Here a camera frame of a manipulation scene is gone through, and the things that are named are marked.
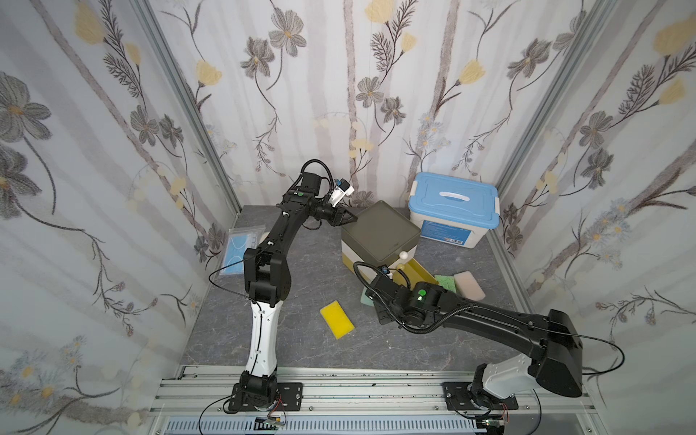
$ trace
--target blue lid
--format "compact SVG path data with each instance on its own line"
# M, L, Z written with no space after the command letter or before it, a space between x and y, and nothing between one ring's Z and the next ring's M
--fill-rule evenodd
M489 230L498 226L498 190L490 184L428 172L419 173L416 182L412 212Z

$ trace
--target blue plastic storage box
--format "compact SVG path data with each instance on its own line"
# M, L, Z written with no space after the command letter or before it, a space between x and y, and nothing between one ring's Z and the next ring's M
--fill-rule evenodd
M409 209L422 237L473 248L498 226L500 200L490 184L421 172L411 187Z

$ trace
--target gray flower print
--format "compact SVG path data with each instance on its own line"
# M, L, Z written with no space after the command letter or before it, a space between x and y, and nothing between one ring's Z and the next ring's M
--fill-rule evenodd
M510 247L512 252L517 251L517 244L522 243L523 236L517 225L512 225L507 229L507 235L505 236L505 241Z
M384 122L389 122L392 118L394 118L394 122L396 122L397 125L401 124L406 117L405 113L399 111L399 109L402 107L403 104L401 104L401 99L399 97L387 98L384 100L382 107L379 108L379 110L384 112Z
M307 47L307 41L299 35L304 23L295 12L286 10L283 14L279 8L275 8L271 21L280 29L268 32L271 45L275 48L285 47L285 51L290 56L295 57L297 56L297 47Z
M590 121L587 123L588 125L580 127L580 134L583 135L583 137L580 138L580 146L589 144L594 149L601 147L604 143L601 132L609 130L613 120L614 117L607 116L604 110L593 113L592 116L590 116Z
M208 230L208 240L210 240L210 249L217 251L225 244L225 232L217 228L215 222L210 226Z
M51 132L39 120L50 115L48 107L29 102L29 89L23 81L0 72L0 139L17 142L25 130L37 139L48 139Z
M242 62L242 68L247 77L254 78L257 71L261 71L266 77L271 75L271 70L268 67L268 62L272 62L276 55L273 54L273 50L268 45L268 40L265 39L253 39L251 36L246 41L246 48L244 53L247 53L250 57L248 61Z
M374 204L374 194L368 191L356 192L351 198L354 207L369 207Z
M137 111L131 112L131 127L140 132L140 143L147 141L150 146L155 146L155 134L159 133L159 125L154 119L148 120L148 115L140 104Z
M560 33L556 36L556 41L553 43L554 50L565 50L570 47L573 38L575 38L575 34L580 30L580 26L583 24L586 14L584 10L581 10L580 13L570 21L570 33Z
M381 92L377 92L378 88L379 77L373 77L372 80L370 80L369 77L366 77L360 80L360 83L358 83L358 89L360 90L360 93L355 96L355 99L358 101L362 101L363 107L365 108L370 107L373 101L375 104L380 103L384 98L384 94Z
M205 241L205 237L198 236L196 244L193 245L193 249L198 253L198 262L204 262L207 258L205 251L208 249L208 242Z
M34 196L41 192L22 171L26 169L26 157L12 148L0 145L0 216L9 219L22 213L17 206L17 197Z
M597 152L590 155L587 158L587 162L590 164L581 174L583 177L590 178L590 184L588 185L591 189L596 189L597 187L603 186L606 181L602 176L602 172L609 171L611 162L614 160L614 154L610 155L604 150L604 148L599 148Z
M169 118L169 115L164 115L164 118L159 121L159 127L162 129L162 136L171 141L173 148L176 148L177 141L184 141L181 127L174 127L174 121Z
M551 41L540 41L538 38L534 39L532 43L522 51L524 59L511 62L507 66L507 69L509 69L507 76L513 79L521 72L524 77L531 77L537 65L546 62L546 59L548 59L550 46Z

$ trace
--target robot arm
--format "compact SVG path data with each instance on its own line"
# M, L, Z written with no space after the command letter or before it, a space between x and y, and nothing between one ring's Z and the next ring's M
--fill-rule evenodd
M377 276L367 283L358 267ZM417 283L413 290L398 285L388 269L354 263L358 278L374 300L381 324L396 321L412 333L429 333L439 326L468 331L494 340L521 355L498 364L481 364L475 372L472 399L482 406L499 403L511 394L543 387L558 395L582 394L583 344L567 314L548 316L516 313L471 301L439 285Z
M321 164L328 178L305 172L311 163ZM322 178L329 180L329 192L318 197ZM254 301L251 306L251 350L246 369L239 380L239 392L234 394L236 400L230 402L226 412L238 412L242 404L266 409L275 402L278 316L292 283L287 252L297 231L309 217L318 220L320 225L322 220L331 226L355 222L357 217L338 204L352 192L353 187L346 180L336 180L334 185L330 170L320 160L306 162L297 181L277 205L280 216L268 236L257 248L244 252L244 288Z

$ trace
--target metal bracket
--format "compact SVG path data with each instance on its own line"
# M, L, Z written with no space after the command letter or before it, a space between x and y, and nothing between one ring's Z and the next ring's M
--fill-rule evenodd
M284 382L278 384L278 393L283 401L283 408L277 409L278 412L299 411L302 406L302 383L301 382ZM258 411L253 405L246 402L246 396L239 391L239 384L236 383L232 387L232 395L230 396L230 405L225 410L226 413Z
M481 409L477 408L471 401L471 393L468 389L470 383L471 382L442 383L442 388L447 398L445 402L447 403L447 409L449 411L481 411ZM502 399L501 402L505 403L507 408L513 411L519 409L517 399L514 396ZM502 411L502 403L494 404L493 411Z

